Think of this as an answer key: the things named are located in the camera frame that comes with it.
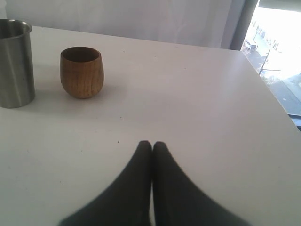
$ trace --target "white curtain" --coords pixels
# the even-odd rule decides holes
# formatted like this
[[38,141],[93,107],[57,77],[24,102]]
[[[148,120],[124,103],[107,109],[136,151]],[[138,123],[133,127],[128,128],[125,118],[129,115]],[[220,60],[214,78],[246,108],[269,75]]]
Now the white curtain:
[[37,26],[220,48],[232,1],[9,0],[6,11]]
[[301,12],[301,0],[260,0],[259,6]]

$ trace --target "table surface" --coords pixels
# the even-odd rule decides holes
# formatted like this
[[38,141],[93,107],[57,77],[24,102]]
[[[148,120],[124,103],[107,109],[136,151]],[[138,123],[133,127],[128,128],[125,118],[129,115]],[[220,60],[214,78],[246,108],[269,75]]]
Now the table surface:
[[[53,226],[101,193],[140,140],[255,226],[301,222],[301,134],[243,53],[34,27],[36,98],[0,109],[0,224]],[[99,95],[62,88],[60,52],[101,51]]]

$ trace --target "brown wooden cup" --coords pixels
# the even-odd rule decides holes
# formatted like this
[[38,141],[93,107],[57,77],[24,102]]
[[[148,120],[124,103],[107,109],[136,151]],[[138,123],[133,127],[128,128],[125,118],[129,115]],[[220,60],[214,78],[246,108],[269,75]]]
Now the brown wooden cup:
[[63,88],[71,96],[87,99],[103,87],[104,73],[100,52],[88,47],[72,47],[61,53],[60,65]]

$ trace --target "metal tumbler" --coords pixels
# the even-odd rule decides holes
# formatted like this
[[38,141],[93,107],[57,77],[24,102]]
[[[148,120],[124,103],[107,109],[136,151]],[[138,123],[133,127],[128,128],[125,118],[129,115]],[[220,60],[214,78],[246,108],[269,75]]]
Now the metal tumbler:
[[35,97],[30,32],[22,21],[0,19],[0,106],[16,108]]

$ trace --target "cup rim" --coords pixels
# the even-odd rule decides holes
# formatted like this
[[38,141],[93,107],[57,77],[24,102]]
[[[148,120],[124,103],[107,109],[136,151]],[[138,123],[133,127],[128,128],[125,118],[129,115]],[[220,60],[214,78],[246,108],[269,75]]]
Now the cup rim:
[[17,39],[17,38],[20,38],[20,37],[25,36],[25,35],[29,34],[30,32],[32,32],[32,26],[29,23],[27,23],[27,22],[24,22],[24,21],[21,21],[21,20],[14,20],[14,19],[0,19],[0,21],[18,22],[18,23],[26,25],[29,28],[28,31],[24,32],[23,34],[20,34],[20,35],[17,35],[17,36],[13,36],[13,37],[3,38],[3,39],[0,38],[0,41],[2,41],[2,40]]
[[[94,53],[97,53],[98,56],[97,56],[96,58],[94,58],[93,60],[88,60],[88,61],[73,61],[73,60],[67,59],[67,58],[64,56],[64,54],[65,54],[67,51],[70,51],[70,50],[73,50],[73,49],[79,49],[79,48],[93,51]],[[70,47],[70,48],[64,49],[64,50],[61,52],[61,58],[63,58],[63,59],[66,60],[66,61],[69,61],[69,62],[72,62],[72,63],[77,63],[77,64],[83,64],[83,63],[93,62],[93,61],[99,59],[100,57],[101,57],[101,53],[100,53],[97,49],[90,48],[90,47],[85,47],[85,46],[74,46],[74,47]]]

